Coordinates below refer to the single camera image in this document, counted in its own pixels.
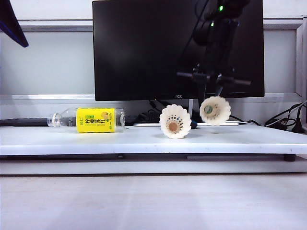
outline water bottle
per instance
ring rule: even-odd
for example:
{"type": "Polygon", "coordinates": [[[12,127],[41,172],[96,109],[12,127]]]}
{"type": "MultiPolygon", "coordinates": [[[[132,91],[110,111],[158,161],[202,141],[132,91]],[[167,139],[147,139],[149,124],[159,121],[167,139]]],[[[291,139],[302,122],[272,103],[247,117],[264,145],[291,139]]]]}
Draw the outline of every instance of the water bottle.
{"type": "Polygon", "coordinates": [[[79,133],[122,132],[125,113],[116,108],[69,108],[47,118],[49,127],[77,127],[79,133]]]}

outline feather shuttlecock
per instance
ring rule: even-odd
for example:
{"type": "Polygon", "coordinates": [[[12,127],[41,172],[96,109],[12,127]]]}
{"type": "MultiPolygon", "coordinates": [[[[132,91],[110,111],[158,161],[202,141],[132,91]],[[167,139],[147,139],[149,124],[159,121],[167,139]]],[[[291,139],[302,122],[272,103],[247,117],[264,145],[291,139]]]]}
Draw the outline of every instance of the feather shuttlecock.
{"type": "Polygon", "coordinates": [[[207,98],[201,103],[200,116],[204,122],[218,126],[229,119],[229,103],[220,96],[207,98]]]}
{"type": "Polygon", "coordinates": [[[180,105],[168,105],[160,115],[160,125],[169,138],[184,138],[191,129],[191,119],[187,110],[180,105]]]}

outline dark object in corner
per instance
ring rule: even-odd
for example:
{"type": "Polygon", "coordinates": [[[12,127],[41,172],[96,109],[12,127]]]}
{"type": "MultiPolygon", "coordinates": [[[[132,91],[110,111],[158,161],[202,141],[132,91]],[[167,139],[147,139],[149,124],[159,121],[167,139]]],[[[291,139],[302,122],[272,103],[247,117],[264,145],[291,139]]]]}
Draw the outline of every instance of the dark object in corner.
{"type": "Polygon", "coordinates": [[[283,155],[283,160],[284,161],[289,161],[289,162],[294,162],[295,161],[295,154],[284,154],[283,155]]]}
{"type": "Polygon", "coordinates": [[[292,128],[291,132],[293,132],[293,133],[305,133],[305,130],[302,128],[302,123],[301,123],[300,118],[296,119],[296,124],[292,128]]]}
{"type": "Polygon", "coordinates": [[[0,2],[0,29],[21,46],[29,46],[16,19],[10,0],[1,0],[0,2]]]}
{"type": "Polygon", "coordinates": [[[0,120],[0,127],[2,126],[18,126],[18,127],[46,127],[47,118],[15,118],[0,120]]]}

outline white table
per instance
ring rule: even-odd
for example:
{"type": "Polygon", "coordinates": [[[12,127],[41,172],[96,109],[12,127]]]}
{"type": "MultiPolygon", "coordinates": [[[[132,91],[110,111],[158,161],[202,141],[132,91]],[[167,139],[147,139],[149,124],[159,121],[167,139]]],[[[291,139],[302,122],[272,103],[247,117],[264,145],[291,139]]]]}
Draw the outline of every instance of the white table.
{"type": "Polygon", "coordinates": [[[3,230],[306,230],[307,174],[2,177],[3,230]]]}
{"type": "Polygon", "coordinates": [[[89,156],[86,161],[2,159],[2,174],[307,171],[306,161],[302,158],[285,162],[279,155],[306,154],[307,136],[254,125],[205,126],[191,130],[183,139],[168,139],[159,127],[128,127],[123,133],[100,134],[78,134],[74,127],[1,127],[0,137],[1,157],[89,156]],[[118,155],[118,158],[93,158],[93,155],[108,154],[118,155]],[[151,158],[152,154],[156,154],[156,158],[151,158]],[[163,158],[165,154],[169,154],[167,160],[163,158]]]}

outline computer monitor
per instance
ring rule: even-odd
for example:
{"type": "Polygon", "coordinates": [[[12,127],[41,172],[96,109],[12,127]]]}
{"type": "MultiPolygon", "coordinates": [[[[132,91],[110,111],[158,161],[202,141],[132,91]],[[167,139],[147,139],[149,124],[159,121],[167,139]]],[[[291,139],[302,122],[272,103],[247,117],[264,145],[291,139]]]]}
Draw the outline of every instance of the computer monitor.
{"type": "MultiPolygon", "coordinates": [[[[191,72],[205,46],[191,40],[205,0],[93,1],[95,99],[97,101],[196,99],[191,72]]],[[[210,12],[216,0],[210,0],[210,12]]],[[[251,0],[237,18],[229,65],[250,86],[224,88],[223,97],[264,96],[262,1],[251,0]]],[[[206,96],[214,95],[208,86],[206,96]]]]}

